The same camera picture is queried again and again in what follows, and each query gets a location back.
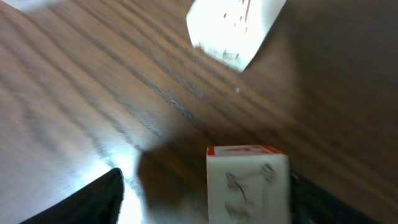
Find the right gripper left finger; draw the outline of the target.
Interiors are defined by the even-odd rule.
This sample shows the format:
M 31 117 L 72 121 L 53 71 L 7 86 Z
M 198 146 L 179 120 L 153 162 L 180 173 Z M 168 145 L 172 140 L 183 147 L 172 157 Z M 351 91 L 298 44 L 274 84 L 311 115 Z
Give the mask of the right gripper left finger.
M 123 173 L 113 168 L 21 224 L 117 224 L 123 198 Z

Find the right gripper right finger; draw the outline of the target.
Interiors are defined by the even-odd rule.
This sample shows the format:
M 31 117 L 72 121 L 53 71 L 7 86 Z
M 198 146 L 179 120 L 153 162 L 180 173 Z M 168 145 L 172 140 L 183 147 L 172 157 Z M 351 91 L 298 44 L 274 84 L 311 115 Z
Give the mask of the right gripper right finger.
M 290 211 L 293 224 L 380 224 L 294 171 L 290 172 Z

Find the wooden block red edge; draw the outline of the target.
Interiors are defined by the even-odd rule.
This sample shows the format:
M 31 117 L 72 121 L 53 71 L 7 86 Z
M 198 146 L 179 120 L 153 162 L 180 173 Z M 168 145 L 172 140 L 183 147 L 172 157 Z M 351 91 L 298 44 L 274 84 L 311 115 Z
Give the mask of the wooden block red edge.
M 290 167 L 267 145 L 210 146 L 206 152 L 210 224 L 289 224 Z

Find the wooden block yellow W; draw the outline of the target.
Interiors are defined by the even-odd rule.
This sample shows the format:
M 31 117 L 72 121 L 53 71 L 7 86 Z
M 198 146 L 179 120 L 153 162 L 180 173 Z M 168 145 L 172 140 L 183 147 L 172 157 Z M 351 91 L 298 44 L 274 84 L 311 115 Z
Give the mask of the wooden block yellow W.
M 190 41 L 238 72 L 250 64 L 286 0 L 194 0 L 186 16 Z

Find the wooden block green edge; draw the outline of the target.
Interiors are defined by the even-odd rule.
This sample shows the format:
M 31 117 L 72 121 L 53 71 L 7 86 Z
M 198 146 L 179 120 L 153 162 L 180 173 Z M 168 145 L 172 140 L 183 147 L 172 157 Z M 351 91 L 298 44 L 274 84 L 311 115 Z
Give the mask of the wooden block green edge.
M 7 4 L 21 12 L 34 12 L 60 1 L 62 0 L 1 0 L 1 3 Z

